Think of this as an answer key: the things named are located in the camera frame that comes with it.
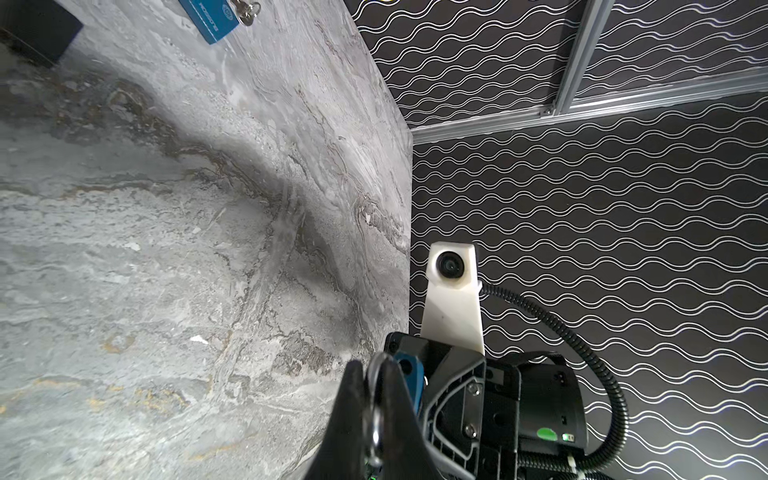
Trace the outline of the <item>blue padlock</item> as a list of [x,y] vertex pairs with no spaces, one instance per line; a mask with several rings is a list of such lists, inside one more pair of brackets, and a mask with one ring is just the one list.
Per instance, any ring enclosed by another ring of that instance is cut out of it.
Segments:
[[214,45],[239,25],[251,26],[261,11],[259,1],[179,0],[204,40]]
[[423,364],[414,355],[406,353],[390,355],[380,352],[371,359],[365,372],[365,387],[369,407],[364,423],[364,435],[367,441],[366,475],[376,479],[381,477],[383,470],[383,416],[380,409],[383,387],[380,370],[387,358],[392,359],[400,368],[415,417],[419,416],[426,379]]

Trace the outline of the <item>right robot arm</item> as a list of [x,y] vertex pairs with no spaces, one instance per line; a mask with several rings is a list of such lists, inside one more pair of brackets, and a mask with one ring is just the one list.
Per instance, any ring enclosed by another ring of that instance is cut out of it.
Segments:
[[623,391],[602,359],[554,314],[498,285],[498,297],[552,330],[608,395],[611,421],[588,451],[586,413],[574,370],[555,351],[486,358],[458,346],[392,332],[384,351],[399,364],[418,430],[440,479],[602,479],[626,443]]

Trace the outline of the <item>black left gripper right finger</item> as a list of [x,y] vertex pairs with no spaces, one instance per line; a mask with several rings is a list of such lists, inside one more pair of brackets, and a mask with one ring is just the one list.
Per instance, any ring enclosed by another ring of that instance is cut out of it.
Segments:
[[399,365],[384,356],[378,371],[380,454],[384,479],[441,479],[427,449]]

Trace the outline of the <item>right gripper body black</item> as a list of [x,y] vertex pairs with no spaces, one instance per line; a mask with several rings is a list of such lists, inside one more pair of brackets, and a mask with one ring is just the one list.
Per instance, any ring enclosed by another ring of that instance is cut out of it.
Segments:
[[578,382],[562,355],[545,351],[488,359],[468,349],[394,332],[390,355],[423,364],[417,424],[438,469],[451,479],[552,479],[551,467],[524,467],[523,453],[584,454],[586,420]]

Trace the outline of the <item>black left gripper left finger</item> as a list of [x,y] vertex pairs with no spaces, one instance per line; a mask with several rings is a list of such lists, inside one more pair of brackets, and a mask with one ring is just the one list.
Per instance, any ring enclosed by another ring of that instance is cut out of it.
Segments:
[[345,366],[319,449],[305,479],[367,479],[373,399],[363,363]]

